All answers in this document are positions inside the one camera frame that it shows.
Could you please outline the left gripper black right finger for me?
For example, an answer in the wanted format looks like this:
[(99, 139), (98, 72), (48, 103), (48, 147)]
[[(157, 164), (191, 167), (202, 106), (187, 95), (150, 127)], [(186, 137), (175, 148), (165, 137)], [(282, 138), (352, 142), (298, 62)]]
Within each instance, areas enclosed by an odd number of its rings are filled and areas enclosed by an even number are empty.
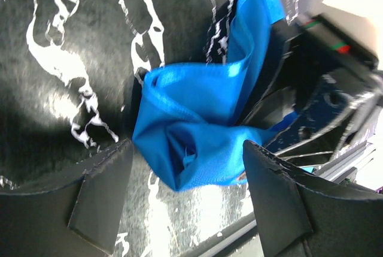
[(243, 160), (265, 256), (382, 256), (382, 195), (339, 185), (252, 141)]

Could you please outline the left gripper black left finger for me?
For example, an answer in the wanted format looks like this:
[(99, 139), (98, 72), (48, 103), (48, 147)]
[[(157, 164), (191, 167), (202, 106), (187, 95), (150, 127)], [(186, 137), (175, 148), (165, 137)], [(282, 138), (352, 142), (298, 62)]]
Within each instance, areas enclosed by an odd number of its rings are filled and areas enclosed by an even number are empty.
[(1, 191), (1, 256), (110, 256), (132, 168), (125, 139), (18, 189)]

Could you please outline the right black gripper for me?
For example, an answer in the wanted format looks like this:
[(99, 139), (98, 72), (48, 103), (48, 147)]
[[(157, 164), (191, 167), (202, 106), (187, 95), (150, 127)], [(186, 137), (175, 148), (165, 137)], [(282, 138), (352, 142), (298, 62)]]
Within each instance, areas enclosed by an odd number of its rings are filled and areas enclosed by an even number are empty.
[(296, 118), (266, 149), (288, 161), (332, 161), (356, 142), (382, 96), (378, 58), (322, 15), (303, 14), (270, 88), (255, 86), (239, 125), (271, 128)]

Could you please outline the blue cloth napkin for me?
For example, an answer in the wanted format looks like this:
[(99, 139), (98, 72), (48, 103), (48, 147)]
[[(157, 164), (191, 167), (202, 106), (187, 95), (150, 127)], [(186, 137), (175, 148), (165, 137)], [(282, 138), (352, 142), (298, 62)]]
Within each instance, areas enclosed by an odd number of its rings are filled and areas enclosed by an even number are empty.
[(145, 75), (133, 142), (173, 191), (239, 183), (243, 143), (264, 145), (296, 119), (266, 129), (236, 121), (259, 79), (271, 27), (284, 19), (281, 0), (238, 0), (227, 63), (180, 63)]

